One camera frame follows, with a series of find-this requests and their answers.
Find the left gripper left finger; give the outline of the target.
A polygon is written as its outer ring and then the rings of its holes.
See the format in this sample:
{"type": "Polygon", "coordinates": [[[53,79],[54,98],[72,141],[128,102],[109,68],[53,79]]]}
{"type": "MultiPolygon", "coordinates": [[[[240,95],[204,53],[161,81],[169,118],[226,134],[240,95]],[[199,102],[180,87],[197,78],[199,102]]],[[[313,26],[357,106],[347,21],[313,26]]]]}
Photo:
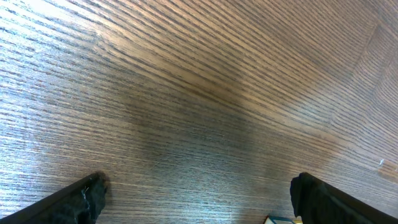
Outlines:
{"type": "Polygon", "coordinates": [[[1,219],[1,224],[92,224],[106,205],[108,178],[94,172],[1,219]]]}

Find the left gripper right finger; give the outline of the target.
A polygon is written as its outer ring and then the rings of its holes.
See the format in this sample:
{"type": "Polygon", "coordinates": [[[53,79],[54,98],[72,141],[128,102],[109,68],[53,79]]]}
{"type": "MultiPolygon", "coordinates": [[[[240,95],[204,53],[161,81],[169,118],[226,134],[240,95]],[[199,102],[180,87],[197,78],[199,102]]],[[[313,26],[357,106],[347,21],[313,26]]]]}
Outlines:
{"type": "Polygon", "coordinates": [[[397,224],[394,218],[302,172],[290,183],[294,215],[304,224],[397,224]]]}

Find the white block red picture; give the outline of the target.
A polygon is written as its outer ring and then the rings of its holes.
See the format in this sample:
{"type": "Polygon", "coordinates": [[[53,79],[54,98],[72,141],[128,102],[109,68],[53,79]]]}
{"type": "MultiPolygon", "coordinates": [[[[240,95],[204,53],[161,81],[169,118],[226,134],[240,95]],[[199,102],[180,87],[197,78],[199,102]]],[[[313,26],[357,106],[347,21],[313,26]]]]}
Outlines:
{"type": "Polygon", "coordinates": [[[266,217],[263,224],[295,224],[295,223],[288,218],[268,216],[266,217]]]}

